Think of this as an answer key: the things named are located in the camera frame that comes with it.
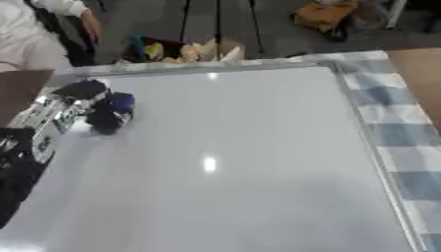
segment white surface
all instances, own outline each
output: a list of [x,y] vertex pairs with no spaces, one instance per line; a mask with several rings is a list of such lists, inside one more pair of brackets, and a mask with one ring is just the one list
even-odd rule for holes
[[1,252],[410,251],[327,69],[110,84],[136,120],[77,124]]

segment tripod leg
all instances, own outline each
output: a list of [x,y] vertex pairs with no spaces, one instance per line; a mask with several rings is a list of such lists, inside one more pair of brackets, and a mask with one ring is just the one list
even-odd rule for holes
[[216,0],[216,27],[215,40],[217,45],[217,58],[221,61],[222,27],[221,27],[221,0]]
[[251,14],[253,15],[253,22],[254,22],[254,29],[256,31],[257,41],[259,43],[259,53],[260,56],[263,56],[264,53],[264,45],[262,43],[262,37],[260,36],[260,29],[259,29],[259,23],[257,22],[257,16],[256,16],[256,1],[255,0],[248,0],[250,3],[250,9]]
[[191,0],[185,0],[184,19],[182,21],[181,34],[179,36],[179,41],[181,42],[184,40],[185,30],[187,28],[188,13],[190,12],[190,3]]

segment small robot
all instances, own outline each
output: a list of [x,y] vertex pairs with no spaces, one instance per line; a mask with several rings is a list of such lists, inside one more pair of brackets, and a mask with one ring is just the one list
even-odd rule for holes
[[0,128],[0,228],[3,228],[55,155],[57,143],[80,118],[111,135],[133,118],[131,94],[113,93],[97,80],[70,84],[39,97]]

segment checkered cloth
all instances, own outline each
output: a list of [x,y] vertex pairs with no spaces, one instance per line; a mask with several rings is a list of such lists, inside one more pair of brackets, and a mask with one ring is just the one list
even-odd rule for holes
[[[291,59],[253,60],[237,65],[286,62],[340,65],[373,142],[391,172],[399,198],[424,250],[441,252],[441,141],[425,112],[384,51],[316,54]],[[137,64],[78,69],[119,73],[163,68],[219,67],[222,63]]]

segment table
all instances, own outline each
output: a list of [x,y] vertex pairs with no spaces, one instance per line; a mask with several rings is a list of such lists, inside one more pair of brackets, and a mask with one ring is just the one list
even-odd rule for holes
[[441,48],[388,52],[397,71],[441,132]]

